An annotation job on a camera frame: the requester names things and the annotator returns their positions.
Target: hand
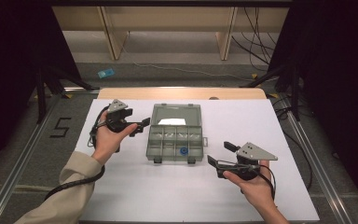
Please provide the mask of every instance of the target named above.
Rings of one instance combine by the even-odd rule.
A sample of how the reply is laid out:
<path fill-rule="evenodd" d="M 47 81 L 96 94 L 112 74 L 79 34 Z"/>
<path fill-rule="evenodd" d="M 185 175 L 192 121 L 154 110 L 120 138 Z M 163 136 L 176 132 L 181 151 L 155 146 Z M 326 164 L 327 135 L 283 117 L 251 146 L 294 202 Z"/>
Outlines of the hand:
<path fill-rule="evenodd" d="M 100 120 L 106 120 L 106 115 L 107 111 L 104 111 L 101 114 Z M 115 153 L 120 147 L 121 141 L 130 133 L 135 131 L 136 128 L 136 123 L 128 126 L 120 133 L 114 133 L 110 131 L 105 125 L 98 128 L 96 136 L 97 146 L 95 147 L 95 151 L 91 157 L 97 160 L 101 165 L 104 165 L 113 155 L 113 153 Z"/>
<path fill-rule="evenodd" d="M 260 161 L 259 164 L 269 167 L 269 161 Z M 271 173 L 266 167 L 260 167 L 260 173 L 268 180 L 271 179 Z M 275 205 L 271 195 L 271 187 L 266 180 L 257 176 L 246 181 L 230 171 L 223 172 L 223 176 L 241 188 L 246 199 L 260 213 L 266 223 L 288 223 Z"/>

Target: gray floor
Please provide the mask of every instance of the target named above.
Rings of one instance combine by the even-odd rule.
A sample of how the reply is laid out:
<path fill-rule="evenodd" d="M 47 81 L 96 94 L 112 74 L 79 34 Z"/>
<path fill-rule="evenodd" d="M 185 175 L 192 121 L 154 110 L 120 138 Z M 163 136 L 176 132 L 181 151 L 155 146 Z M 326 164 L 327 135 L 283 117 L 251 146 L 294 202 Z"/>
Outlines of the gray floor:
<path fill-rule="evenodd" d="M 119 61 L 111 61 L 104 42 L 103 34 L 96 32 L 65 33 L 67 41 L 76 59 L 78 69 L 83 79 L 93 86 L 127 87 L 127 86 L 188 86 L 188 87 L 238 87 L 249 82 L 252 74 L 263 75 L 267 69 L 261 61 L 252 58 L 250 65 L 249 54 L 231 43 L 228 61 L 220 61 L 217 44 L 212 33 L 131 33 L 126 42 L 125 51 Z M 264 43 L 273 47 L 273 42 L 266 35 Z M 249 43 L 236 34 L 235 38 L 247 48 Z M 259 48 L 254 51 L 264 57 Z M 155 66 L 140 66 L 146 63 Z M 99 78 L 101 70 L 113 68 L 115 74 L 107 78 Z M 261 85 L 266 93 L 276 93 L 273 89 L 275 80 Z M 64 81 L 65 86 L 73 86 Z M 54 106 L 50 119 L 43 130 L 34 153 L 29 159 L 21 175 L 19 187 L 7 202 L 7 206 L 0 217 L 0 223 L 12 223 L 18 217 L 43 202 L 46 192 L 36 190 L 36 187 L 55 187 L 58 175 L 69 158 L 83 121 L 87 116 L 95 93 L 77 93 L 70 98 L 62 98 Z M 274 103 L 279 99 L 271 98 Z M 352 223 L 358 223 L 358 189 L 353 185 L 340 161 L 332 156 L 333 149 L 326 138 L 318 120 L 312 116 L 306 101 L 301 101 L 300 117 L 318 158 L 322 162 L 330 181 L 338 192 L 340 199 Z M 277 103 L 275 108 L 282 107 Z M 55 130 L 58 118 L 69 127 L 64 138 L 51 138 L 54 134 L 61 134 Z M 4 150 L 0 153 L 0 186 L 2 186 L 21 152 L 26 146 L 37 120 L 37 103 L 32 96 L 29 108 L 18 123 L 16 132 Z M 288 119 L 281 120 L 282 129 L 295 137 L 292 125 Z M 298 170 L 305 185 L 310 180 L 310 169 L 300 148 L 289 138 L 287 142 L 295 157 Z M 321 221 L 318 223 L 340 223 L 337 221 L 330 204 L 326 199 L 323 188 L 316 176 L 310 188 L 310 197 L 317 209 Z"/>

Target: gray plastic box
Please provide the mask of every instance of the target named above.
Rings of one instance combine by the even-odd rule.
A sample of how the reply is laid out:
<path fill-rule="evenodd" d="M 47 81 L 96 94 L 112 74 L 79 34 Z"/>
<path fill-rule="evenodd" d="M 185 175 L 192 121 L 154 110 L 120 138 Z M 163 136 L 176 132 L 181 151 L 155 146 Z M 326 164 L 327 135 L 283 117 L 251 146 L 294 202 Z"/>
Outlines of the gray plastic box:
<path fill-rule="evenodd" d="M 146 157 L 154 163 L 202 161 L 200 105 L 154 105 Z"/>

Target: blue object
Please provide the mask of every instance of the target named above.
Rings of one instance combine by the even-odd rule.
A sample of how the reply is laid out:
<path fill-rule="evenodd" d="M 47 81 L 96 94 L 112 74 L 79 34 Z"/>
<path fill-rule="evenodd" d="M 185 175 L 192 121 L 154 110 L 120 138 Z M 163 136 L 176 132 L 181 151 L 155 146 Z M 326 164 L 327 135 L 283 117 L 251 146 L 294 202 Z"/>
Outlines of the blue object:
<path fill-rule="evenodd" d="M 109 68 L 109 69 L 106 69 L 106 70 L 103 70 L 101 72 L 98 72 L 98 76 L 100 78 L 104 78 L 104 77 L 111 77 L 112 75 L 115 74 L 115 71 L 113 71 L 112 68 Z"/>
<path fill-rule="evenodd" d="M 185 156 L 188 154 L 188 148 L 187 147 L 181 147 L 180 150 L 179 150 L 180 154 L 182 156 Z"/>

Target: beige sleeve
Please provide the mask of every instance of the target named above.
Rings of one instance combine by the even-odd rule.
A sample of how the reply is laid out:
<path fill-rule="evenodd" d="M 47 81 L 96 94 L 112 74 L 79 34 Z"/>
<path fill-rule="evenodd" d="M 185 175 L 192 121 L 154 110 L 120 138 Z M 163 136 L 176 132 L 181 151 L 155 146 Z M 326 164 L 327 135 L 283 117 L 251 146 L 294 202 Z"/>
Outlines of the beige sleeve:
<path fill-rule="evenodd" d="M 60 183 L 96 176 L 101 164 L 81 152 L 74 152 L 61 171 Z M 77 223 L 94 190 L 94 184 L 64 189 L 53 194 L 16 223 Z"/>

